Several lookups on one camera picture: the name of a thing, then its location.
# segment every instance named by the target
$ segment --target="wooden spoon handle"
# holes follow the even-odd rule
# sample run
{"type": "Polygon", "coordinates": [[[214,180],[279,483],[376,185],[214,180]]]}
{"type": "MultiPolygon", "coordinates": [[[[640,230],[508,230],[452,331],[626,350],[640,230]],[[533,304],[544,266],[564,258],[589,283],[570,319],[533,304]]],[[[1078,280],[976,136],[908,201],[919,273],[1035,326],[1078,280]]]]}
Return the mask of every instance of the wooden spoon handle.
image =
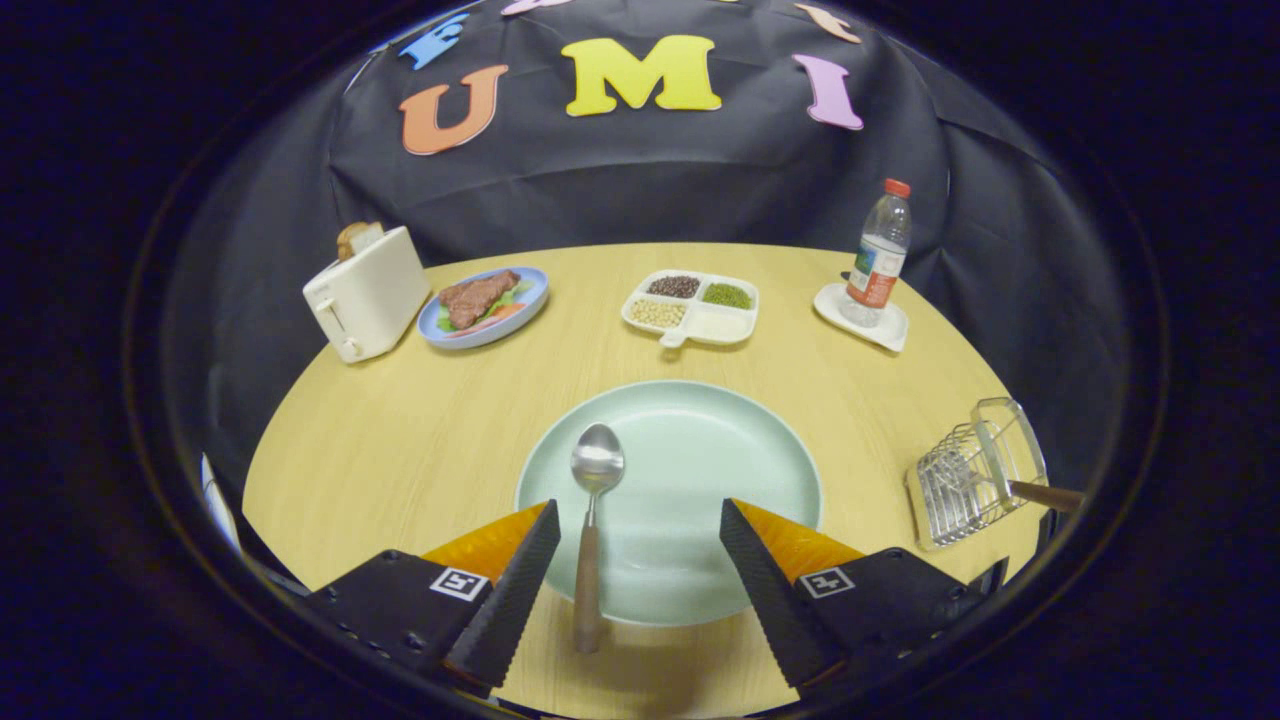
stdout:
{"type": "Polygon", "coordinates": [[[1080,502],[1084,501],[1083,492],[1051,488],[1048,486],[1033,486],[1032,483],[1023,483],[1019,480],[1010,480],[1009,489],[1023,500],[1038,502],[1039,505],[1047,505],[1059,512],[1075,512],[1080,509],[1080,502]]]}
{"type": "Polygon", "coordinates": [[[577,547],[577,582],[573,587],[573,647],[579,652],[600,648],[600,529],[582,528],[577,547]]]}

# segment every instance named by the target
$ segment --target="light green plate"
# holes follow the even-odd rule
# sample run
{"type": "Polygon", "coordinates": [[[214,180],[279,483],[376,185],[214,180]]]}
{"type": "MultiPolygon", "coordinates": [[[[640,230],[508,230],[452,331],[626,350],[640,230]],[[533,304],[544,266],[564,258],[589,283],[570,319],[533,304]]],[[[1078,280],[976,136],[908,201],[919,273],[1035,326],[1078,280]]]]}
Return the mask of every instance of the light green plate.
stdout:
{"type": "Polygon", "coordinates": [[[721,503],[744,500],[817,528],[818,468],[795,432],[758,402],[716,386],[658,380],[599,395],[559,419],[525,462],[516,509],[559,505],[561,543],[547,582],[573,597],[586,491],[570,454],[605,423],[626,454],[622,482],[596,505],[600,610],[644,625],[696,625],[748,605],[719,541],[721,503]]]}

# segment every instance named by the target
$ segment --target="pink letter i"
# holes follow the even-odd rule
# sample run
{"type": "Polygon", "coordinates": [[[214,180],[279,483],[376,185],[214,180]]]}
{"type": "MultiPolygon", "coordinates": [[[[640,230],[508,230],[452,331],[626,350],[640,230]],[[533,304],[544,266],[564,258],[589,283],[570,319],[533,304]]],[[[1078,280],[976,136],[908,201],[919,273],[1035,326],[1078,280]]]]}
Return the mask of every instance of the pink letter i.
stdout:
{"type": "Polygon", "coordinates": [[[831,60],[812,55],[792,55],[792,58],[804,65],[805,72],[809,73],[809,82],[813,85],[813,105],[809,105],[809,117],[819,123],[863,129],[863,119],[854,114],[854,106],[849,101],[849,90],[845,87],[849,70],[831,60]]]}

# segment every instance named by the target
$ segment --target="yellow letter m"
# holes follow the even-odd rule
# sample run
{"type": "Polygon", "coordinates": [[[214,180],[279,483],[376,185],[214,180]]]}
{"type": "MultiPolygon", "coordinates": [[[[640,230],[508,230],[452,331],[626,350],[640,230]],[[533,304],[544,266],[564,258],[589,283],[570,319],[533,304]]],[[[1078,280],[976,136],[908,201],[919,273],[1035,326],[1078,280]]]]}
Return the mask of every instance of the yellow letter m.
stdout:
{"type": "Polygon", "coordinates": [[[662,81],[654,101],[666,110],[716,110],[721,99],[712,92],[707,74],[707,54],[716,44],[692,35],[668,35],[658,41],[644,60],[636,59],[611,37],[598,37],[566,45],[561,55],[573,58],[577,70],[577,97],[564,110],[573,117],[599,115],[618,106],[604,94],[604,82],[640,109],[662,81]]]}

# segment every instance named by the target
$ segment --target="letter u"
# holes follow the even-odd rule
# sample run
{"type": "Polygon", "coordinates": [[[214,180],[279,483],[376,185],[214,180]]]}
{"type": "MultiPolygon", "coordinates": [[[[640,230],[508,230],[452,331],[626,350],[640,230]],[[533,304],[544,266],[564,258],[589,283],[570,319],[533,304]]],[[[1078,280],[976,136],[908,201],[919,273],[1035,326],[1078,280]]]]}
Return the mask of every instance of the letter u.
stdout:
{"type": "Polygon", "coordinates": [[[471,106],[467,117],[451,128],[442,129],[436,123],[440,96],[449,90],[448,85],[429,87],[401,102],[404,150],[415,155],[435,155],[484,132],[498,108],[498,76],[507,69],[507,65],[492,65],[462,78],[462,85],[471,88],[471,106]]]}

